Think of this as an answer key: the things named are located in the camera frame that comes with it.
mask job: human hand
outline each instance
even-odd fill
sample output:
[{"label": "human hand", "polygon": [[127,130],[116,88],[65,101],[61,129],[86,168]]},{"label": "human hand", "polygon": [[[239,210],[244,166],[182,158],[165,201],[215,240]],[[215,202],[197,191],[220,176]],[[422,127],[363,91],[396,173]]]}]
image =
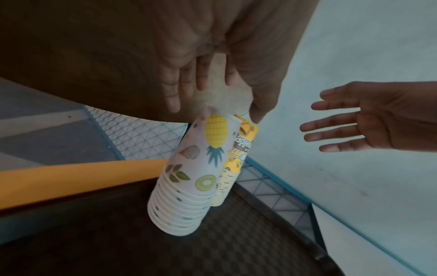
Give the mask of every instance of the human hand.
[{"label": "human hand", "polygon": [[225,83],[238,73],[252,88],[258,123],[278,101],[282,80],[318,0],[144,0],[157,77],[171,112],[179,93],[207,88],[214,53],[227,54]]},{"label": "human hand", "polygon": [[305,141],[364,138],[323,145],[322,152],[396,149],[437,152],[437,82],[351,82],[321,92],[313,110],[359,107],[360,111],[304,123]]}]

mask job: blue trim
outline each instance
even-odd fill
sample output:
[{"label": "blue trim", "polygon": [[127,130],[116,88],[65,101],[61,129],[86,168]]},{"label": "blue trim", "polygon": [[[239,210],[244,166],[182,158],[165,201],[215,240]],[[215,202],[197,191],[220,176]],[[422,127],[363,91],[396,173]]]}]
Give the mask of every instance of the blue trim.
[{"label": "blue trim", "polygon": [[289,191],[290,193],[292,193],[293,195],[295,195],[296,197],[298,197],[300,200],[302,200],[305,203],[308,204],[313,204],[315,206],[317,206],[318,208],[320,208],[321,210],[323,210],[325,213],[327,213],[328,215],[330,215],[331,217],[335,218],[336,220],[338,220],[341,224],[343,224],[344,226],[348,227],[349,229],[351,229],[352,231],[354,231],[357,235],[361,236],[363,239],[365,239],[366,241],[368,241],[369,243],[371,243],[373,246],[377,247],[379,250],[381,250],[382,252],[386,253],[388,256],[390,256],[391,258],[393,258],[394,260],[396,260],[397,262],[399,262],[401,265],[405,266],[406,268],[408,268],[409,270],[411,270],[412,272],[416,273],[419,276],[426,276],[425,274],[423,274],[422,272],[420,272],[417,268],[413,267],[412,265],[410,265],[409,263],[405,262],[404,260],[402,260],[401,258],[399,258],[398,256],[396,256],[395,254],[393,254],[391,251],[389,251],[388,249],[386,249],[385,247],[383,247],[382,245],[380,245],[379,243],[377,243],[376,241],[374,241],[373,239],[371,239],[370,237],[368,237],[367,235],[361,233],[359,230],[357,230],[356,228],[352,227],[351,225],[349,225],[348,223],[344,222],[343,220],[341,220],[340,218],[336,217],[335,215],[333,215],[332,213],[330,213],[329,211],[327,211],[325,208],[321,207],[319,204],[313,202],[312,200],[310,200],[308,197],[306,197],[305,195],[303,195],[302,193],[298,192],[295,188],[291,187],[287,182],[285,182],[284,180],[280,179],[278,176],[276,176],[274,173],[272,173],[271,171],[267,170],[266,168],[264,168],[262,165],[260,165],[258,162],[256,162],[255,160],[253,160],[250,157],[246,158],[246,162],[250,165],[252,165],[253,167],[255,167],[255,169],[259,170],[260,172],[262,172],[263,174],[265,174],[266,176],[268,176],[269,178],[271,178],[274,182],[278,183],[279,185],[281,185],[284,189],[286,189],[287,191]]},{"label": "blue trim", "polygon": [[109,146],[109,148],[112,150],[114,155],[117,157],[118,160],[126,160],[122,153],[118,150],[118,148],[115,147],[114,143],[109,139],[108,135],[103,131],[103,129],[100,127],[99,123],[97,123],[96,119],[94,119],[93,115],[88,111],[85,105],[82,105],[83,110],[90,118],[90,121],[96,128],[96,130],[100,133],[100,136],[105,140],[106,144]]}]

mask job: pineapple print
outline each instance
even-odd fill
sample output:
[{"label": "pineapple print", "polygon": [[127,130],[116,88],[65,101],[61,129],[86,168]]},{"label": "pineapple print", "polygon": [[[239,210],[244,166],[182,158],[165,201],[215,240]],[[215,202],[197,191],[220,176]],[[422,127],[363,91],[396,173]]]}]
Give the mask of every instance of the pineapple print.
[{"label": "pineapple print", "polygon": [[221,115],[211,115],[206,120],[205,125],[206,140],[208,140],[208,152],[206,155],[210,155],[208,164],[214,160],[215,167],[217,168],[218,158],[222,161],[222,153],[224,153],[221,146],[226,142],[228,138],[228,122]]}]

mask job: stacked cups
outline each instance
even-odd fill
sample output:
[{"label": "stacked cups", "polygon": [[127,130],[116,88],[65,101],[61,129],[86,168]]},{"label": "stacked cups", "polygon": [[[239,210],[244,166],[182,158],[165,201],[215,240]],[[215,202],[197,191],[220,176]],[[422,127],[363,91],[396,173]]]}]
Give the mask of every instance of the stacked cups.
[{"label": "stacked cups", "polygon": [[153,190],[147,209],[153,223],[174,236],[200,226],[218,190],[241,119],[206,107],[191,125]]},{"label": "stacked cups", "polygon": [[258,133],[258,127],[249,121],[238,117],[243,121],[240,126],[240,130],[237,138],[235,139],[234,146],[231,150],[228,160],[224,165],[224,169],[220,180],[218,182],[218,190],[215,194],[211,206],[220,206],[228,196],[232,185],[234,185],[240,174],[241,167],[246,160],[247,153],[252,146],[252,142]]}]

